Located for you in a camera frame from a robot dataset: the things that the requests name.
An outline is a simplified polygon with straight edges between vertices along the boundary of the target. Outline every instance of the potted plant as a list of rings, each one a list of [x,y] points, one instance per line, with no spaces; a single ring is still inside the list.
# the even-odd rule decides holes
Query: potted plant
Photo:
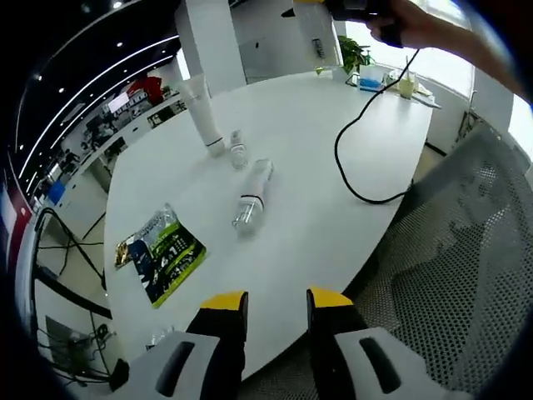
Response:
[[[361,46],[355,40],[339,36],[344,65],[333,71],[333,78],[345,82],[353,73],[359,72],[361,65],[370,65],[374,60],[370,55],[370,46]]]

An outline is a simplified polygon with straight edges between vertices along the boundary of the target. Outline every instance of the white tube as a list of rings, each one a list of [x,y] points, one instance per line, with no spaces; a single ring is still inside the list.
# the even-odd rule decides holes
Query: white tube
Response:
[[[225,146],[222,135],[215,125],[211,109],[211,97],[207,90],[205,77],[196,75],[191,79],[179,82],[178,87],[207,151],[213,157],[220,156],[224,153]]]

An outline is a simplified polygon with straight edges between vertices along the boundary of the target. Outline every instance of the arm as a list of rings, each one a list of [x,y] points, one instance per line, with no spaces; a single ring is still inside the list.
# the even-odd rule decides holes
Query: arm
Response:
[[[523,98],[526,94],[505,63],[475,33],[421,10],[408,0],[390,0],[392,11],[403,25],[401,40],[409,48],[439,48],[459,56]],[[367,24],[380,40],[381,27],[392,23],[378,18]]]

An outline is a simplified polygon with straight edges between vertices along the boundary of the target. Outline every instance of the red object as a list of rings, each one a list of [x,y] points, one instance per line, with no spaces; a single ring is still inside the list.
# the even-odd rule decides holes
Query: red object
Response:
[[[32,217],[32,210],[27,205],[20,187],[14,182],[17,178],[12,169],[6,167],[4,172],[11,175],[12,179],[9,182],[0,182],[0,254],[6,257],[7,271],[14,274],[22,235]]]
[[[131,96],[135,91],[143,89],[147,95],[148,100],[152,105],[156,106],[163,103],[163,92],[161,90],[160,77],[144,77],[136,80],[133,85],[127,90],[127,95]]]

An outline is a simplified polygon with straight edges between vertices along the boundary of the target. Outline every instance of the ceiling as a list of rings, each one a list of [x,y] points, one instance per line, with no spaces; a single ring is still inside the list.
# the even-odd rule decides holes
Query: ceiling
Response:
[[[35,172],[37,180],[44,174],[59,149],[50,147],[65,130],[67,123],[62,122],[68,114],[77,115],[76,108],[86,107],[81,103],[90,104],[125,77],[181,48],[174,23],[181,0],[122,0],[118,8],[113,7],[115,2],[36,2],[31,12],[24,13],[28,36],[32,36],[31,52],[18,52],[21,67],[13,72],[13,80],[17,74],[17,78],[23,76],[18,90],[22,101],[14,107],[10,129],[17,134],[7,143],[23,190]],[[244,1],[230,0],[232,7],[240,3]],[[117,63],[120,65],[86,87]]]

